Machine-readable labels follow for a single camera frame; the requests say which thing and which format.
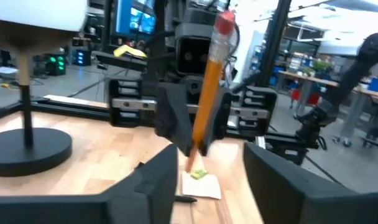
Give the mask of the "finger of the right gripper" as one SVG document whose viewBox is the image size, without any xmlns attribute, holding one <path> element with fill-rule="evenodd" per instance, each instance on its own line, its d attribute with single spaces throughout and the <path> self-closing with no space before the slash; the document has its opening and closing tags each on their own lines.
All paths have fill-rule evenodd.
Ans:
<svg viewBox="0 0 378 224">
<path fill-rule="evenodd" d="M 176 144 L 185 156 L 189 156 L 193 140 L 186 88 L 174 83 L 159 83 L 155 97 L 156 135 Z"/>
<path fill-rule="evenodd" d="M 221 87 L 217 91 L 216 99 L 208 118 L 205 135 L 200 141 L 200 154 L 202 156 L 207 155 L 208 148 L 214 140 L 220 140 L 225 137 L 232 98 L 233 95 L 229 88 Z"/>
</svg>

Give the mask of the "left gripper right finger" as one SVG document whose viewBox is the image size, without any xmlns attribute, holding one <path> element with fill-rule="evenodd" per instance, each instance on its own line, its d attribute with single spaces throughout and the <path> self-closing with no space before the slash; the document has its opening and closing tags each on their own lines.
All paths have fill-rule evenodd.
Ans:
<svg viewBox="0 0 378 224">
<path fill-rule="evenodd" d="M 378 224 L 378 192 L 355 192 L 250 142 L 243 160 L 265 224 Z"/>
</svg>

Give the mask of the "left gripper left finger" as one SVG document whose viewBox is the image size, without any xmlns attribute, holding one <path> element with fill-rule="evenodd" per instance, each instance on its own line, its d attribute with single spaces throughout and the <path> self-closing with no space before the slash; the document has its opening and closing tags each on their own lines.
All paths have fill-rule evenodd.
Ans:
<svg viewBox="0 0 378 224">
<path fill-rule="evenodd" d="M 94 195 L 0 197 L 0 224 L 165 224 L 172 214 L 178 150 L 170 144 Z"/>
</svg>

